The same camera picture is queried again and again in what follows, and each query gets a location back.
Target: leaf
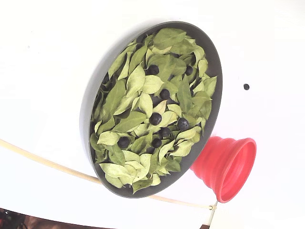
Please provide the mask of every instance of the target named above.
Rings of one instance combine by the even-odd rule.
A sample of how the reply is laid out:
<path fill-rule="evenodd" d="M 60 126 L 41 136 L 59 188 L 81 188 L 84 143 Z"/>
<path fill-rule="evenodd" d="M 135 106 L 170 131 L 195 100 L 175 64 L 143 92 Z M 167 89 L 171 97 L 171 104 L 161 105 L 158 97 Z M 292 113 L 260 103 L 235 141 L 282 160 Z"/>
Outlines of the leaf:
<path fill-rule="evenodd" d="M 160 152 L 159 152 L 159 163 L 161 163 L 161 160 L 164 158 L 164 155 L 167 154 L 167 152 L 173 147 L 174 143 L 175 143 L 175 140 L 162 146 L 162 148 L 160 149 Z"/>
<path fill-rule="evenodd" d="M 97 135 L 100 136 L 101 133 L 107 131 L 107 130 L 111 130 L 114 127 L 115 123 L 114 123 L 114 118 L 113 116 L 109 119 L 108 122 L 102 124 L 99 129 L 97 130 Z"/>
<path fill-rule="evenodd" d="M 158 49 L 166 49 L 185 38 L 186 32 L 175 28 L 161 29 L 153 39 L 153 44 Z"/>
<path fill-rule="evenodd" d="M 130 97 L 123 97 L 120 102 L 120 105 L 118 106 L 116 111 L 113 113 L 113 115 L 119 115 L 119 114 L 123 113 L 124 111 L 128 110 L 129 108 L 131 108 L 132 103 L 137 96 L 138 96 L 138 94 L 134 93 Z"/>
<path fill-rule="evenodd" d="M 144 45 L 141 48 L 139 48 L 133 55 L 132 58 L 130 60 L 130 65 L 129 65 L 129 70 L 128 70 L 128 74 L 131 74 L 133 72 L 133 70 L 136 68 L 136 66 L 138 66 L 143 57 L 145 56 L 147 52 L 147 46 Z"/>
<path fill-rule="evenodd" d="M 216 82 L 217 82 L 217 76 L 206 79 L 204 81 L 205 83 L 205 92 L 212 97 L 212 95 L 214 94 L 215 91 L 215 87 L 216 87 Z"/>
<path fill-rule="evenodd" d="M 139 169 L 137 171 L 137 175 L 133 180 L 134 183 L 141 180 L 143 177 L 145 177 L 148 174 L 151 163 L 151 156 L 152 156 L 151 154 L 142 154 L 140 156 L 140 162 L 144 166 L 144 168 Z"/>
<path fill-rule="evenodd" d="M 140 90 L 145 82 L 145 72 L 141 65 L 138 65 L 134 71 L 130 74 L 127 80 L 127 93 L 126 97 L 132 96 L 138 90 Z"/>
<path fill-rule="evenodd" d="M 97 144 L 105 144 L 112 146 L 116 144 L 120 139 L 120 136 L 115 132 L 106 131 L 100 134 Z"/>
<path fill-rule="evenodd" d="M 180 102 L 180 107 L 183 112 L 187 112 L 192 106 L 192 96 L 190 86 L 186 77 L 183 78 L 178 92 L 177 98 Z"/>
<path fill-rule="evenodd" d="M 134 152 L 128 151 L 128 150 L 122 150 L 125 161 L 137 161 L 140 162 L 140 156 L 135 154 Z"/>
<path fill-rule="evenodd" d="M 108 70 L 109 79 L 111 79 L 112 75 L 121 67 L 121 65 L 124 63 L 125 55 L 129 51 L 133 51 L 136 44 L 133 44 L 131 46 L 128 46 L 112 63 L 111 67 Z"/>
<path fill-rule="evenodd" d="M 169 53 L 170 50 L 171 50 L 171 48 L 172 48 L 172 47 L 170 46 L 170 47 L 167 47 L 166 49 L 160 50 L 160 49 L 158 49 L 158 48 L 156 48 L 156 47 L 153 47 L 153 48 L 152 48 L 152 52 L 153 52 L 154 54 L 157 54 L 157 55 L 163 55 L 163 54 Z"/>
<path fill-rule="evenodd" d="M 146 115 L 138 112 L 138 111 L 131 111 L 129 116 L 125 119 L 122 119 L 120 123 L 118 123 L 112 131 L 117 131 L 121 133 L 125 133 L 128 130 L 138 126 L 146 119 Z"/>
<path fill-rule="evenodd" d="M 109 159 L 118 165 L 125 165 L 125 156 L 123 151 L 119 148 L 118 144 L 108 147 Z"/>
<path fill-rule="evenodd" d="M 117 109 L 120 104 L 121 99 L 123 98 L 125 90 L 126 80 L 118 80 L 115 86 L 110 90 L 106 97 L 106 102 L 102 109 L 107 112 L 105 115 L 104 121 L 107 122 L 113 115 L 114 111 Z"/>
<path fill-rule="evenodd" d="M 161 180 L 160 180 L 160 177 L 159 177 L 158 174 L 153 174 L 152 175 L 152 181 L 153 182 L 152 182 L 151 186 L 156 186 L 156 185 L 161 183 Z"/>
<path fill-rule="evenodd" d="M 196 62 L 195 65 L 198 64 L 198 62 L 204 57 L 204 50 L 202 47 L 200 47 L 199 45 L 195 45 L 194 46 L 194 54 L 196 57 Z"/>
<path fill-rule="evenodd" d="M 151 164 L 149 167 L 149 173 L 153 174 L 156 171 L 157 165 L 158 165 L 158 155 L 159 150 L 157 150 L 152 156 L 151 156 Z"/>
<path fill-rule="evenodd" d="M 147 128 L 148 128 L 148 124 L 140 124 L 133 131 L 138 137 L 141 137 L 143 135 L 146 135 L 146 133 L 148 132 Z"/>
<path fill-rule="evenodd" d="M 145 76 L 145 83 L 142 87 L 142 91 L 147 94 L 153 94 L 157 92 L 164 82 L 156 75 Z"/>
<path fill-rule="evenodd" d="M 194 51 L 193 45 L 186 39 L 172 46 L 171 52 L 179 55 L 191 54 Z"/>
<path fill-rule="evenodd" d="M 163 82 L 168 80 L 175 67 L 174 58 L 172 58 L 170 54 L 152 56 L 148 61 L 147 67 L 149 68 L 150 65 L 158 66 L 159 73 L 157 76 L 159 76 Z"/>
<path fill-rule="evenodd" d="M 137 161 L 126 161 L 125 164 L 134 167 L 136 170 L 144 168 L 144 166 Z"/>
<path fill-rule="evenodd" d="M 130 57 L 132 55 L 132 52 L 127 52 L 127 57 L 126 57 L 126 62 L 125 62 L 125 65 L 118 77 L 118 80 L 120 79 L 124 79 L 128 76 L 128 70 L 129 70 L 129 62 L 130 62 Z"/>
<path fill-rule="evenodd" d="M 192 101 L 196 105 L 202 105 L 205 101 L 211 100 L 210 96 L 206 92 L 197 92 L 192 98 Z"/>
<path fill-rule="evenodd" d="M 199 77 L 203 77 L 203 74 L 208 69 L 208 61 L 206 59 L 200 60 L 198 62 L 198 69 L 199 69 Z"/>
<path fill-rule="evenodd" d="M 179 117 L 182 116 L 181 108 L 177 104 L 168 104 L 167 107 L 170 111 L 174 111 Z"/>
<path fill-rule="evenodd" d="M 200 83 L 193 89 L 194 94 L 197 92 L 203 92 L 204 91 L 204 82 L 203 80 L 200 81 Z"/>
<path fill-rule="evenodd" d="M 137 154 L 141 153 L 143 149 L 152 142 L 153 133 L 150 132 L 148 135 L 139 137 L 136 139 L 132 145 L 131 150 Z"/>
<path fill-rule="evenodd" d="M 111 177 L 111 176 L 109 176 L 109 175 L 107 175 L 107 174 L 105 174 L 105 178 L 106 178 L 106 180 L 107 180 L 110 184 L 112 184 L 113 186 L 115 186 L 115 187 L 117 187 L 117 188 L 122 188 L 122 187 L 123 187 L 123 184 L 122 184 L 122 182 L 120 181 L 120 179 Z"/>
<path fill-rule="evenodd" d="M 174 58 L 175 68 L 172 72 L 173 75 L 182 75 L 186 71 L 186 64 L 183 60 Z"/>
<path fill-rule="evenodd" d="M 165 109 L 166 109 L 166 100 L 163 100 L 153 108 L 152 112 L 159 113 L 162 115 L 165 112 Z"/>
<path fill-rule="evenodd" d="M 199 126 L 195 126 L 192 129 L 181 132 L 180 134 L 178 134 L 176 141 L 178 141 L 179 139 L 185 139 L 185 140 L 191 139 L 192 137 L 195 136 L 197 127 L 200 128 Z"/>
<path fill-rule="evenodd" d="M 172 171 L 172 172 L 180 172 L 180 164 L 177 161 L 174 160 L 170 160 L 167 165 L 165 166 L 165 168 L 168 171 Z"/>
<path fill-rule="evenodd" d="M 104 173 L 111 177 L 114 178 L 118 178 L 121 176 L 132 177 L 128 174 L 128 171 L 124 166 L 120 166 L 112 163 L 101 163 L 100 166 L 104 171 Z"/>
<path fill-rule="evenodd" d="M 153 183 L 153 179 L 148 179 L 148 180 L 139 180 L 135 183 L 132 184 L 132 188 L 133 188 L 133 194 L 136 192 L 136 191 L 139 191 L 140 189 L 143 189 L 143 188 L 146 188 L 146 187 L 149 187 L 150 185 L 152 185 Z"/>
<path fill-rule="evenodd" d="M 141 94 L 139 101 L 139 109 L 147 115 L 147 118 L 150 118 L 152 116 L 153 101 L 149 94 Z"/>
<path fill-rule="evenodd" d="M 171 156 L 187 156 L 190 153 L 193 145 L 194 145 L 194 143 L 191 141 L 181 142 L 180 144 L 178 144 L 178 149 L 176 149 L 170 155 Z"/>

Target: small hole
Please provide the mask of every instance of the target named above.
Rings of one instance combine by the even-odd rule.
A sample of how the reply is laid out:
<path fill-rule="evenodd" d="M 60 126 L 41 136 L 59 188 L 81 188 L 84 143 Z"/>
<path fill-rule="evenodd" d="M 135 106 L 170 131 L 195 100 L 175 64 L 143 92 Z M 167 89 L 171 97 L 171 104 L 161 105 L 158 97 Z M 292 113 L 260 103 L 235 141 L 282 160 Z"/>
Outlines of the small hole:
<path fill-rule="evenodd" d="M 250 89 L 249 84 L 245 83 L 245 84 L 244 84 L 244 89 L 245 89 L 246 91 L 248 91 L 248 90 Z"/>

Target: funnel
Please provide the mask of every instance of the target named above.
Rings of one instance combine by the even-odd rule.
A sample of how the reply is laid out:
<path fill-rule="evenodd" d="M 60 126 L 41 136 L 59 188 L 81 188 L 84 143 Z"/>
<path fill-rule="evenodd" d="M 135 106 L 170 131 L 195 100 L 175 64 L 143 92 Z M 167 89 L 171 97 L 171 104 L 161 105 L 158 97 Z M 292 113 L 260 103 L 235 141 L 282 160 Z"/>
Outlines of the funnel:
<path fill-rule="evenodd" d="M 191 170 L 213 189 L 219 202 L 226 203 L 243 187 L 255 155 L 256 143 L 251 138 L 211 137 Z"/>

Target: white table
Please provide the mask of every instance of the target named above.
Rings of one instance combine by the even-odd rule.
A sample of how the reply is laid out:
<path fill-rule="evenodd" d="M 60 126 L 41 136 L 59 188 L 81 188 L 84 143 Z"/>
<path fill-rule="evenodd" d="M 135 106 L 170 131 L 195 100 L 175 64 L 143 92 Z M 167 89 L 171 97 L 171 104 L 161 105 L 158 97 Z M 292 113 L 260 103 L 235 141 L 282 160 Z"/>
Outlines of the white table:
<path fill-rule="evenodd" d="M 2 1 L 0 139 L 95 176 L 82 149 L 79 115 L 96 66 L 126 34 L 162 21 L 187 21 L 210 36 L 222 62 L 223 99 L 213 135 L 252 137 L 258 146 L 248 181 L 231 202 L 219 205 L 211 228 L 297 223 L 305 204 L 298 183 L 305 149 L 304 5 L 276 1 L 280 13 L 274 18 L 269 1 L 192 2 Z M 4 148 L 0 167 L 0 207 L 23 214 L 119 229 L 197 229 L 209 223 L 209 210 L 120 198 Z M 192 171 L 159 195 L 216 201 Z"/>

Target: blueberry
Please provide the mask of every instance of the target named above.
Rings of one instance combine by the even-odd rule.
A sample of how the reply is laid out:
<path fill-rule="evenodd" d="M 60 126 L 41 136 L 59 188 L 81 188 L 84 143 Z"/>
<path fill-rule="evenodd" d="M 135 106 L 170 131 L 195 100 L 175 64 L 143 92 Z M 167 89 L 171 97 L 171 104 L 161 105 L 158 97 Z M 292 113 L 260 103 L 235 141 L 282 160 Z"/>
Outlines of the blueberry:
<path fill-rule="evenodd" d="M 151 65 L 148 68 L 149 75 L 157 75 L 159 73 L 159 68 L 157 65 Z"/>
<path fill-rule="evenodd" d="M 193 73 L 193 68 L 191 67 L 191 66 L 187 66 L 186 67 L 186 70 L 185 70 L 185 74 L 186 75 L 190 75 L 190 74 L 192 74 Z"/>
<path fill-rule="evenodd" d="M 161 130 L 159 130 L 159 134 L 161 137 L 166 137 L 171 134 L 171 130 L 167 127 L 161 128 Z"/>
<path fill-rule="evenodd" d="M 125 149 L 129 146 L 129 143 L 130 143 L 130 141 L 129 141 L 128 137 L 121 137 L 118 141 L 118 146 L 121 149 Z"/>
<path fill-rule="evenodd" d="M 161 141 L 159 138 L 155 138 L 155 139 L 152 141 L 152 146 L 153 146 L 154 148 L 159 148 L 161 145 L 162 145 L 162 141 Z"/>
<path fill-rule="evenodd" d="M 153 113 L 152 116 L 149 118 L 149 122 L 152 125 L 158 125 L 162 120 L 162 116 L 159 113 Z"/>
<path fill-rule="evenodd" d="M 178 120 L 178 128 L 179 130 L 187 130 L 189 128 L 189 122 L 185 118 L 180 118 Z"/>
<path fill-rule="evenodd" d="M 163 89 L 161 92 L 160 92 L 160 97 L 163 99 L 163 100 L 168 100 L 170 98 L 170 92 L 167 90 L 167 89 Z"/>

